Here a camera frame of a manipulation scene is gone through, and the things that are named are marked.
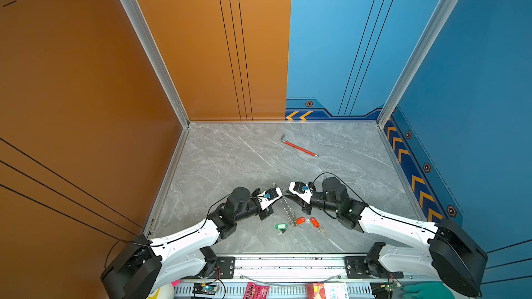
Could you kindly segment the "red key tag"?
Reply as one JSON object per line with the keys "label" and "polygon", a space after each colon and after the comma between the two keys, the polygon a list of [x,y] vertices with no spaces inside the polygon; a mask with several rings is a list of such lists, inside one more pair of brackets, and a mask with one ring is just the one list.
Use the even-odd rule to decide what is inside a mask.
{"label": "red key tag", "polygon": [[306,222],[306,218],[305,217],[299,217],[296,219],[296,225],[302,225]]}

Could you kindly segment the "metal keyring with chain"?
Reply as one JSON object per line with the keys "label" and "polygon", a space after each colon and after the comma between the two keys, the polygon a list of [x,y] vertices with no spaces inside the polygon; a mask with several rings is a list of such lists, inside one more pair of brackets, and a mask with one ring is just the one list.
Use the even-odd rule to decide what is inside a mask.
{"label": "metal keyring with chain", "polygon": [[272,184],[271,185],[271,188],[272,189],[275,189],[275,191],[279,194],[280,196],[280,201],[283,205],[283,209],[285,210],[287,216],[288,216],[288,221],[289,221],[289,224],[293,227],[296,226],[296,216],[295,216],[295,213],[292,211],[292,209],[289,207],[288,205],[288,200],[285,198],[285,195],[283,194],[283,192],[281,191],[281,188],[278,187],[277,184]]}

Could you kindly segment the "green key tag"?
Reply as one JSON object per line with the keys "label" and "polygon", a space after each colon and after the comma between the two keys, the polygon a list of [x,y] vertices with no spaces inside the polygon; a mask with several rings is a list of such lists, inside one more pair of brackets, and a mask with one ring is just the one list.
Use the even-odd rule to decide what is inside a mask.
{"label": "green key tag", "polygon": [[286,223],[281,223],[281,224],[277,224],[275,226],[275,228],[278,230],[278,231],[281,231],[282,233],[284,233],[285,231],[287,231],[288,229],[288,225]]}

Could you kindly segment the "red tagged key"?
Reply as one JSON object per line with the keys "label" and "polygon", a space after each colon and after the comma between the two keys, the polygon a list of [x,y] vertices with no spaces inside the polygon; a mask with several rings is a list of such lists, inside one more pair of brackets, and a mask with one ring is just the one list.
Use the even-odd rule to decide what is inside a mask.
{"label": "red tagged key", "polygon": [[321,225],[315,217],[310,218],[310,223],[316,228],[322,235],[324,235],[326,238],[328,237],[326,230],[323,225]]}

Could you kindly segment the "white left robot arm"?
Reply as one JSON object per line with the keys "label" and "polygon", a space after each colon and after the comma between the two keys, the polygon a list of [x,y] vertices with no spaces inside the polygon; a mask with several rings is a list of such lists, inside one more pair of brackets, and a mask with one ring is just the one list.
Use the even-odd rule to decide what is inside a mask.
{"label": "white left robot arm", "polygon": [[213,203],[196,225],[162,238],[135,237],[101,274],[108,297],[147,298],[176,280],[210,276],[217,260],[212,246],[234,233],[238,221],[269,217],[282,197],[278,187],[265,192],[238,187]]}

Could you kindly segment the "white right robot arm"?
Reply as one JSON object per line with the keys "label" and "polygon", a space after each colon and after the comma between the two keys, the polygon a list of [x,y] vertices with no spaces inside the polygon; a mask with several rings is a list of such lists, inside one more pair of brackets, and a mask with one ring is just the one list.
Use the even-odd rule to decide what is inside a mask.
{"label": "white right robot arm", "polygon": [[349,196],[347,185],[329,177],[316,190],[312,182],[293,181],[288,199],[310,215],[313,209],[331,211],[336,220],[350,230],[369,233],[404,244],[400,249],[376,243],[365,261],[368,272],[378,278],[408,272],[438,278],[450,289],[467,297],[478,297],[488,261],[486,252],[452,220],[411,220],[386,213]]}

